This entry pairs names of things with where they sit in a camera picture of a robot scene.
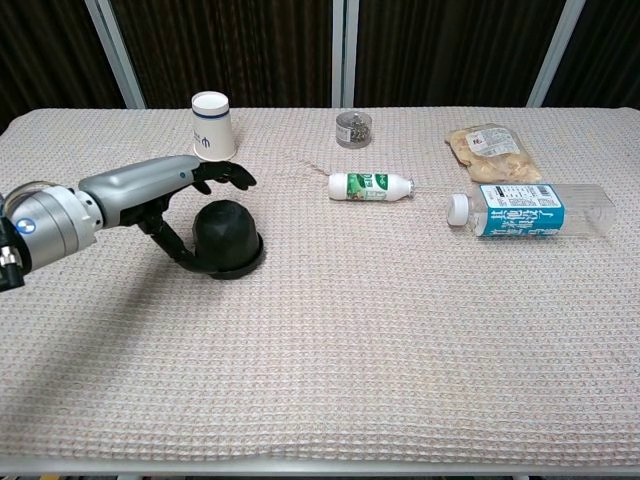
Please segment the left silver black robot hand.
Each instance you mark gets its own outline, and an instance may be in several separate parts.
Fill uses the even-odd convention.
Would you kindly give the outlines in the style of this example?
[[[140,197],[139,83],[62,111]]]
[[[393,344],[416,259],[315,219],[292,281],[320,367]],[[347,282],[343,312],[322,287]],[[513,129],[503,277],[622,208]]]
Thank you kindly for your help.
[[[203,207],[192,226],[193,251],[163,218],[173,195],[183,189],[194,187],[209,195],[209,180],[243,191],[256,185],[254,177],[236,163],[177,155],[85,178],[79,189],[97,202],[104,228],[136,225],[182,268],[214,279],[237,279],[254,271],[265,253],[254,218],[243,205],[218,200]]]

